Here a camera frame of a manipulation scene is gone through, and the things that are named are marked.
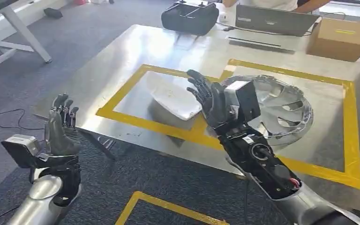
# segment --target white shirt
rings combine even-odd
[[[238,3],[247,6],[280,9],[286,11],[293,11],[297,8],[297,0],[239,0]]]

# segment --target red wire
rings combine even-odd
[[[299,181],[297,181],[295,178],[290,178],[289,180],[295,185],[295,188],[300,188]]]

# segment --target white plastic object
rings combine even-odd
[[[91,3],[94,3],[94,4],[101,4],[103,2],[105,2],[105,0],[90,0]]]
[[[178,118],[189,120],[202,110],[201,104],[185,87],[169,82],[154,72],[146,74],[146,79],[154,99]]]
[[[228,22],[228,18],[227,18],[227,13],[226,12],[221,12],[218,16],[218,21],[220,23],[226,23]]]

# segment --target cardboard box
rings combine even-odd
[[[307,54],[355,62],[360,58],[360,22],[323,18],[310,36]]]

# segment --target laptop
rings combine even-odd
[[[237,5],[235,26],[302,37],[319,15]]]

